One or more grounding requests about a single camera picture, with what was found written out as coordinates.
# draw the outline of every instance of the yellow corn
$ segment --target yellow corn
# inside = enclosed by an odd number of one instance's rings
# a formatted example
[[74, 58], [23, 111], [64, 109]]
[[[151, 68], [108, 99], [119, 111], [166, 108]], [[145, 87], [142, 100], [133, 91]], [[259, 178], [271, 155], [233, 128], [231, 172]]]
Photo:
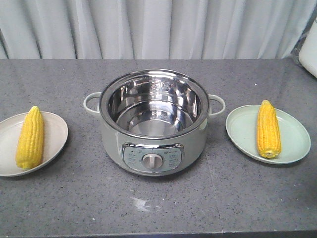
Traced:
[[16, 165], [31, 169], [42, 162], [44, 122], [40, 109], [33, 106], [26, 115], [15, 155]]
[[276, 111], [268, 100], [263, 100], [258, 112], [257, 146], [259, 154], [268, 159], [282, 150]]

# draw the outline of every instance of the white appliance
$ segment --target white appliance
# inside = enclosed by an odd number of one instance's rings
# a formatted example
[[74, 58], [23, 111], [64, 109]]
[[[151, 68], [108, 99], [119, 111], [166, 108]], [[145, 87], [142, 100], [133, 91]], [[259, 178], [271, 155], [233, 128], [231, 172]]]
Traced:
[[299, 52], [299, 61], [305, 69], [317, 77], [317, 18]]

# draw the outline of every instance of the white plate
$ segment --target white plate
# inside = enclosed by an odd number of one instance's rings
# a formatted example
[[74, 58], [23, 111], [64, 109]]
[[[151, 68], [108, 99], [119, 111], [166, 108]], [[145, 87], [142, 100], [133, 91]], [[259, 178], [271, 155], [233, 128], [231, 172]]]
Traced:
[[43, 162], [30, 170], [17, 167], [15, 152], [26, 114], [15, 115], [0, 122], [0, 177], [21, 176], [38, 170], [58, 155], [67, 140], [66, 122], [56, 114], [42, 112], [45, 125]]
[[260, 105], [246, 105], [234, 109], [226, 119], [227, 133], [232, 142], [246, 155], [269, 164], [289, 164], [305, 157], [311, 139], [304, 126], [291, 115], [276, 109], [281, 135], [282, 152], [274, 159], [258, 154], [256, 130]]

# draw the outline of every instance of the silver knob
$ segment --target silver knob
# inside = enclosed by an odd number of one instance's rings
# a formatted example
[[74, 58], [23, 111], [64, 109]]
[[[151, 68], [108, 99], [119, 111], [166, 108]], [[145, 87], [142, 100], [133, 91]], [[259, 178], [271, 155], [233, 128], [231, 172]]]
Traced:
[[142, 158], [142, 164], [148, 169], [157, 169], [163, 165], [163, 158], [158, 154], [146, 154]]

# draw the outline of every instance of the curtain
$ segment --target curtain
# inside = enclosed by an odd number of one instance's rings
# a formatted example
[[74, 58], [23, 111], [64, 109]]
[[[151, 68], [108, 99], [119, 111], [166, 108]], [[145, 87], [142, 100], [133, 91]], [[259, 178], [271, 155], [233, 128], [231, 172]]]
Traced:
[[0, 59], [273, 59], [317, 0], [0, 0]]

